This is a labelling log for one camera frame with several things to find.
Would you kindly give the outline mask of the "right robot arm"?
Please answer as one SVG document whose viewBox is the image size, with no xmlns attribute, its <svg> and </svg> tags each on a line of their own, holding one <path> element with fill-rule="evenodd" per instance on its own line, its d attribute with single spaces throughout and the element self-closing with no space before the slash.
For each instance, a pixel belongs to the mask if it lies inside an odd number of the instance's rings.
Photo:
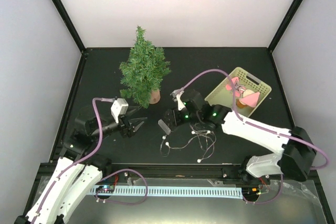
<svg viewBox="0 0 336 224">
<path fill-rule="evenodd" d="M 250 184 L 266 175 L 284 175 L 304 182 L 316 157 L 311 138 L 306 130 L 278 128 L 247 118 L 227 106 L 210 104 L 195 90 L 172 93 L 176 107 L 168 109 L 158 125 L 169 135 L 185 123 L 200 123 L 223 133 L 244 138 L 268 149 L 263 156 L 248 156 L 238 171 L 239 179 Z"/>
</svg>

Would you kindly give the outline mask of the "small green christmas tree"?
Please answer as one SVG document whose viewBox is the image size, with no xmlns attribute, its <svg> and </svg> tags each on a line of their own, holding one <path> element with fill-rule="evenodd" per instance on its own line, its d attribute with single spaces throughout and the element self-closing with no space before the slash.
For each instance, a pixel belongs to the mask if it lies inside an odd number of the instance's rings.
<svg viewBox="0 0 336 224">
<path fill-rule="evenodd" d="M 122 98 L 132 99 L 143 108 L 148 108 L 151 94 L 160 91 L 161 82 L 170 70 L 164 49 L 157 47 L 145 38 L 146 30 L 141 26 L 136 29 L 136 39 L 129 52 L 127 61 L 120 63 L 122 73 L 120 90 Z"/>
</svg>

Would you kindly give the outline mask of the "green plastic basket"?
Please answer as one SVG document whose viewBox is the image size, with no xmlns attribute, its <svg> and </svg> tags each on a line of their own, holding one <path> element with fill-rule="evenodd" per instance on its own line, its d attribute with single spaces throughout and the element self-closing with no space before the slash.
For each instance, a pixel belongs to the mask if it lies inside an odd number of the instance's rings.
<svg viewBox="0 0 336 224">
<path fill-rule="evenodd" d="M 250 117 L 271 92 L 271 87 L 241 67 L 235 68 L 229 76 L 231 79 L 233 77 L 238 77 L 240 84 L 245 85 L 246 89 L 260 92 L 258 104 L 255 108 L 247 106 L 241 109 L 236 105 L 239 114 Z M 205 101 L 207 101 L 210 105 L 223 105 L 232 108 L 233 104 L 236 104 L 236 100 L 238 98 L 236 98 L 233 93 L 226 90 L 225 86 L 228 83 L 229 80 L 225 78 L 212 92 L 210 92 L 210 94 L 205 98 Z"/>
</svg>

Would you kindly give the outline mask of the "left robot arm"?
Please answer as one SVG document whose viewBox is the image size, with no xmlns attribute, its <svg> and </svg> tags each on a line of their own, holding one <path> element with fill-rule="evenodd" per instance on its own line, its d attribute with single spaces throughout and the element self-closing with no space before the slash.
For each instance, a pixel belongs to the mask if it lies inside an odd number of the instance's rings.
<svg viewBox="0 0 336 224">
<path fill-rule="evenodd" d="M 122 98 L 94 98 L 81 108 L 42 194 L 15 223 L 67 223 L 90 189 L 115 175 L 111 161 L 97 151 L 113 133 L 132 137 L 146 120 L 131 117 L 139 109 Z"/>
</svg>

